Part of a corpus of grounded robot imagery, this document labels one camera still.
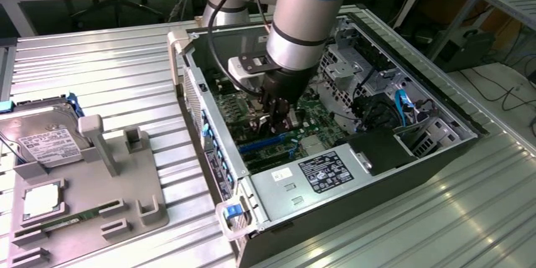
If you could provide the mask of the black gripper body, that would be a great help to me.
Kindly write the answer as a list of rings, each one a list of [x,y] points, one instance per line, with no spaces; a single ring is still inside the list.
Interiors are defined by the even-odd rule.
[[[305,91],[311,79],[311,69],[288,70],[280,68],[264,73],[261,104],[267,109],[271,102],[284,100],[289,105],[296,105]]]

